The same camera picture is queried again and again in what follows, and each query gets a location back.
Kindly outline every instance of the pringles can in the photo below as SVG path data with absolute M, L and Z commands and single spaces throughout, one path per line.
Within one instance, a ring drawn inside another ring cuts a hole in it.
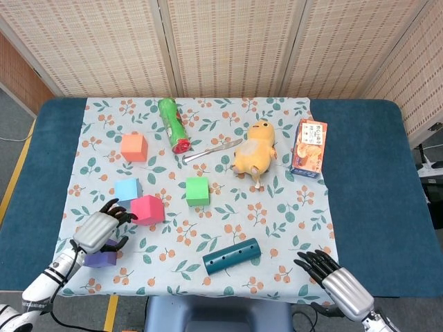
M 191 148 L 191 142 L 181 121 L 175 100 L 172 98 L 160 100 L 159 110 L 172 152 L 175 154 L 187 152 Z

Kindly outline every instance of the stuffed duck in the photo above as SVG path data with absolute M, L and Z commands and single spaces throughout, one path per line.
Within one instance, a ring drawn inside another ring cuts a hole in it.
M 275 141 L 274 127 L 270 122 L 260 120 L 247 133 L 247 140 L 234 152 L 232 170 L 235 173 L 248 173 L 255 181 L 255 188 L 260 188 L 260 176 L 271 164 L 271 159 L 277 159 L 273 148 Z

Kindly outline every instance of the woven screen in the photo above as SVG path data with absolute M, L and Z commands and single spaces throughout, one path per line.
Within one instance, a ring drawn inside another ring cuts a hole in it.
M 1 33 L 0 82 L 35 114 L 45 101 L 54 97 Z
M 171 95 L 148 1 L 1 0 L 66 96 Z
M 433 125 L 443 112 L 443 2 L 435 1 L 365 95 L 389 99 L 403 113 L 408 136 Z
M 184 95 L 278 93 L 304 1 L 170 0 Z
M 313 1 L 282 94 L 355 98 L 421 6 L 418 0 Z

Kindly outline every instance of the colorful block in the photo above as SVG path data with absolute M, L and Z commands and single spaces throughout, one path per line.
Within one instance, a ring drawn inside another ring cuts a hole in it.
M 131 207 L 131 201 L 142 195 L 141 185 L 137 178 L 128 178 L 117 181 L 114 185 L 114 191 L 118 204 L 128 210 Z
M 153 225 L 165 220 L 163 202 L 151 195 L 131 201 L 131 212 L 138 217 L 138 220 L 132 222 L 139 225 Z
M 146 161 L 146 138 L 139 133 L 123 135 L 121 142 L 121 154 L 127 161 Z
M 208 178 L 186 179 L 186 201 L 189 206 L 209 205 Z
M 106 244 L 114 246 L 117 242 L 108 240 Z M 86 255 L 84 258 L 84 266 L 90 268 L 105 268 L 107 266 L 115 266 L 117 264 L 117 252 L 96 252 L 92 255 Z

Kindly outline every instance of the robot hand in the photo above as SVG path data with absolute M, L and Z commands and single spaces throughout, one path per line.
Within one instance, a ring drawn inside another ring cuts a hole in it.
M 122 237 L 115 246 L 106 244 L 118 227 L 137 219 L 135 214 L 126 213 L 125 208 L 113 207 L 117 202 L 118 199 L 113 199 L 99 212 L 92 214 L 70 240 L 72 248 L 64 249 L 23 292 L 23 314 L 8 305 L 0 304 L 0 332 L 32 331 L 38 317 L 45 312 L 51 312 L 56 320 L 52 313 L 55 296 L 83 265 L 86 254 L 118 251 L 126 244 L 127 237 Z
M 367 332 L 399 332 L 381 312 L 374 310 L 374 298 L 348 270 L 321 250 L 298 252 L 294 263 L 302 267 L 350 320 L 361 322 Z

